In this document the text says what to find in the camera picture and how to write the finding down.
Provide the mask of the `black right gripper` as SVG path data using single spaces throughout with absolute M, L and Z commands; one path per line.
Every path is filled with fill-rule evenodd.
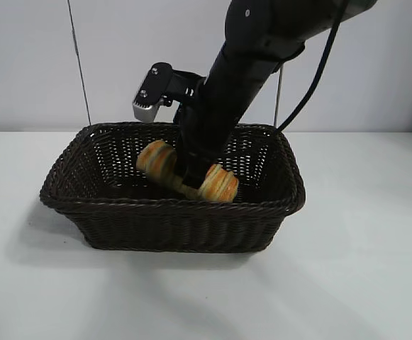
M 175 115 L 181 129 L 176 175 L 185 186 L 199 189 L 208 170 L 266 80 L 277 60 L 256 52 L 233 52 L 224 45 L 208 76 L 199 82 L 191 104 Z

